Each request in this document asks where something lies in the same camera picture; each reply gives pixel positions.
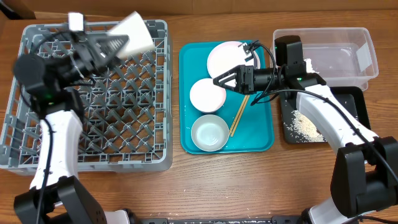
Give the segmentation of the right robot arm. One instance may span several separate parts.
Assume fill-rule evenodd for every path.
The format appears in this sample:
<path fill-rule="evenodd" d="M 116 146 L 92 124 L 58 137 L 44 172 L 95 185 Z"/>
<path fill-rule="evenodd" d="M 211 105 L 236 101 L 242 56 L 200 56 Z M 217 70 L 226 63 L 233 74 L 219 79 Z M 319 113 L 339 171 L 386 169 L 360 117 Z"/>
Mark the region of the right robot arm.
<path fill-rule="evenodd" d="M 397 140 L 380 138 L 356 120 L 334 97 L 326 81 L 308 73 L 297 35 L 274 41 L 272 68 L 237 65 L 213 79 L 216 86 L 255 95 L 252 103 L 284 93 L 336 154 L 331 197 L 305 209 L 297 223 L 358 223 L 372 212 L 397 205 Z"/>

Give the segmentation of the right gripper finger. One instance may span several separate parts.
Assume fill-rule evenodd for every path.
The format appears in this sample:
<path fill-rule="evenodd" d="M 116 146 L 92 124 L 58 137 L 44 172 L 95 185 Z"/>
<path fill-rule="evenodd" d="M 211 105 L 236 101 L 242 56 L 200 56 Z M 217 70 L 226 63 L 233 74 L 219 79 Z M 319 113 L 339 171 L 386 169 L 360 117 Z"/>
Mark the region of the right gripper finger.
<path fill-rule="evenodd" d="M 213 84 L 218 86 L 218 87 L 221 87 L 221 88 L 224 88 L 224 89 L 227 89 L 227 90 L 231 90 L 231 91 L 238 91 L 239 90 L 239 87 L 237 86 L 237 84 L 236 84 L 236 82 L 234 80 L 230 80 L 230 81 L 227 81 L 225 83 L 217 81 L 217 80 L 213 80 Z"/>
<path fill-rule="evenodd" d="M 235 66 L 234 68 L 224 72 L 223 74 L 215 77 L 213 79 L 213 83 L 227 83 L 231 80 L 236 78 L 236 75 L 239 73 L 239 65 Z"/>

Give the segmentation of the white paper cup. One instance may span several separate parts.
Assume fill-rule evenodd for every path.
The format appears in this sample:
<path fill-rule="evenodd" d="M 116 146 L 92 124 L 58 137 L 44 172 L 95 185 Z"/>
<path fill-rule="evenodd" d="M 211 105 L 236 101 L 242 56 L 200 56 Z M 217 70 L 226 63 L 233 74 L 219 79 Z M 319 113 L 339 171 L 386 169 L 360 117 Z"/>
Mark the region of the white paper cup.
<path fill-rule="evenodd" d="M 149 30 L 141 15 L 136 11 L 108 31 L 108 35 L 127 35 L 129 37 L 127 44 L 117 54 L 120 59 L 155 50 Z"/>

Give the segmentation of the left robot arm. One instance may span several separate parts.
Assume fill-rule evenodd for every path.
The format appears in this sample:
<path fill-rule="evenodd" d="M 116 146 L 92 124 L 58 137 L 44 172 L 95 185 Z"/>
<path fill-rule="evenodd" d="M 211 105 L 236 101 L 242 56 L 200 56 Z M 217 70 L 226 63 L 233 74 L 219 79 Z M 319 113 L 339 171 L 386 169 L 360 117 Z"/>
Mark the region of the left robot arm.
<path fill-rule="evenodd" d="M 68 32 L 74 53 L 43 58 L 41 40 L 17 58 L 13 73 L 30 98 L 23 102 L 38 116 L 41 128 L 39 163 L 29 191 L 14 199 L 22 223 L 134 223 L 128 209 L 106 212 L 78 179 L 77 150 L 85 115 L 76 86 L 117 64 L 127 35 Z"/>

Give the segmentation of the grey bowl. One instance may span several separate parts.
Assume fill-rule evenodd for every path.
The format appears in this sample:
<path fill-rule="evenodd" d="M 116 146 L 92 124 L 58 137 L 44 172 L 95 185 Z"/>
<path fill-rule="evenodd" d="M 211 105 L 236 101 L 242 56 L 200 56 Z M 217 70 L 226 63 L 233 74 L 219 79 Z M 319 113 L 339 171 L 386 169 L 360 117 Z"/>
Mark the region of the grey bowl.
<path fill-rule="evenodd" d="M 192 125 L 191 139 L 201 151 L 221 150 L 229 139 L 227 123 L 217 115 L 206 114 L 199 117 Z"/>

